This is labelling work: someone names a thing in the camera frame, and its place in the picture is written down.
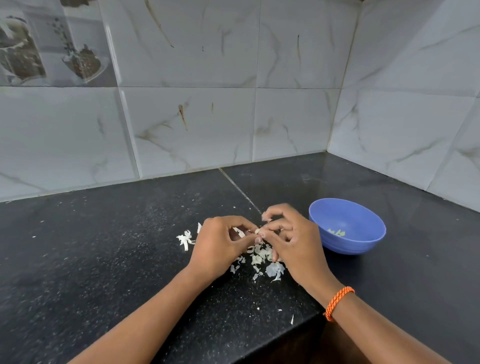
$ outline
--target blue bowl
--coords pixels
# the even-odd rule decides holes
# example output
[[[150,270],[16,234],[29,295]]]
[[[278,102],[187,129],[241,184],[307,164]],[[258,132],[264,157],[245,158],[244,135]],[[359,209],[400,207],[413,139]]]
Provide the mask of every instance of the blue bowl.
[[[309,219],[318,225],[324,247],[340,254],[358,255],[372,249],[384,238],[387,228],[382,219],[366,207],[339,198],[314,201]],[[344,231],[344,236],[328,231]]]

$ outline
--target granite countertop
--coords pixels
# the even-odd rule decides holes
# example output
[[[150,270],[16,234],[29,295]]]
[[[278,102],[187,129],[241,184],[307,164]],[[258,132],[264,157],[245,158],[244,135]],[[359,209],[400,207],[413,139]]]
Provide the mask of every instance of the granite countertop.
[[[164,287],[187,263],[176,236],[216,215],[322,197],[358,202],[387,225],[332,271],[380,313],[454,363],[480,362],[480,214],[320,153],[0,204],[0,360],[64,363]],[[250,264],[204,291],[154,362],[232,363],[322,308],[289,276]],[[294,315],[294,324],[290,324]]]

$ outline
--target hand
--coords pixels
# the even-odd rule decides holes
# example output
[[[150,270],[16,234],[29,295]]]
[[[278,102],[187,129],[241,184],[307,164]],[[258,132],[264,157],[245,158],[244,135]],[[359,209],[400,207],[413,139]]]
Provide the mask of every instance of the hand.
[[[318,226],[288,204],[270,206],[262,219],[269,221],[277,215],[283,218],[267,223],[258,234],[277,251],[293,279],[321,305],[327,305],[343,286],[328,268]]]
[[[245,233],[240,236],[233,230],[238,228]],[[257,227],[242,216],[208,218],[200,230],[192,257],[187,268],[208,283],[214,281],[230,267],[233,261],[247,248],[255,244]]]

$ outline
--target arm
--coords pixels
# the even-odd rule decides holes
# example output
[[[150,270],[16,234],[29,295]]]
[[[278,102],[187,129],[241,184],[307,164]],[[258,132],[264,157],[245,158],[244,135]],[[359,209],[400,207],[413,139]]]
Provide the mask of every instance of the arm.
[[[275,215],[283,218],[264,225],[259,235],[276,250],[274,260],[282,257],[294,280],[326,307],[344,286],[328,268],[318,226],[289,205],[271,206],[262,217]],[[340,300],[332,316],[373,364],[449,363],[353,293]]]
[[[244,232],[257,229],[239,216],[205,220],[186,268],[70,364],[150,363],[194,299],[258,237],[250,234],[240,239],[233,227]]]

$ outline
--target backsplash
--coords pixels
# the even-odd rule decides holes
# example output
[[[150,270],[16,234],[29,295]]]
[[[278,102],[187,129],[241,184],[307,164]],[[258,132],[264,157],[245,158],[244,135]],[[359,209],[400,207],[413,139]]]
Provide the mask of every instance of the backsplash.
[[[2,0],[0,200],[327,148],[359,0]]]
[[[478,0],[366,0],[328,151],[480,211],[478,44]]]

